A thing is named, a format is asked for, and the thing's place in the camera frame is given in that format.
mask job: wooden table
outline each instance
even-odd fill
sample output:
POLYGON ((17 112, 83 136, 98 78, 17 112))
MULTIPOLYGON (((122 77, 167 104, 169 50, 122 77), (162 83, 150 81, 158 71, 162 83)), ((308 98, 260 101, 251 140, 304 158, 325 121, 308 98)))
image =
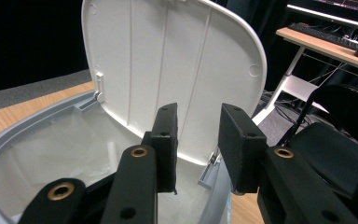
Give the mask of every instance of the wooden table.
MULTIPOLYGON (((27 102, 2 108, 0 109, 0 132, 42 108, 57 103, 70 96, 93 89, 94 86, 92 82, 88 82, 73 88, 38 97, 27 102)), ((232 195, 231 223, 263 223, 256 203, 256 194, 247 194, 242 197, 232 195)))
POLYGON ((292 75, 293 69, 296 67, 304 49, 310 49, 332 59, 358 67, 358 57, 353 55, 354 50, 352 49, 347 49, 289 28, 282 28, 278 30, 276 34, 283 37, 286 41, 299 45, 299 49, 295 58, 292 60, 291 64, 287 68, 287 71, 283 75, 274 94, 272 94, 268 104, 253 118, 253 121, 257 125, 275 108, 274 104, 282 91, 285 91, 302 101, 307 101, 310 93, 318 88, 317 86, 292 75))

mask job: gray carpet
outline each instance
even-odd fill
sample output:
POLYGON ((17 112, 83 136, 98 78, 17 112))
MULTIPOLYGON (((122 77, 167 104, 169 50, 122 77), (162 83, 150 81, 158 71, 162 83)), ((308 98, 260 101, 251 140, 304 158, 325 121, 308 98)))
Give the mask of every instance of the gray carpet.
MULTIPOLYGON (((2 90, 0 91, 0 108, 25 102, 88 81, 91 81, 90 71, 84 70, 64 77, 56 77, 16 88, 2 90)), ((264 105, 265 103, 260 101, 255 114, 261 110, 264 105)), ((296 119, 297 115, 295 113, 288 109, 283 109, 283 111, 292 119, 296 119)), ((274 110, 260 123, 259 128, 268 138, 268 145, 274 146, 291 125, 292 123, 290 121, 284 119, 276 110, 274 110)))

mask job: open lid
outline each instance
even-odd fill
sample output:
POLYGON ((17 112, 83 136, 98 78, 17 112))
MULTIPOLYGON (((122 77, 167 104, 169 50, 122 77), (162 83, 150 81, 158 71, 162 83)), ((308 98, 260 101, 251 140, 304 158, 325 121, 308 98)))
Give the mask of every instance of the open lid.
POLYGON ((206 164, 222 103, 248 115, 267 62, 252 28, 209 0, 85 0, 83 36, 104 110, 143 137, 159 107, 178 104, 178 156, 206 164))

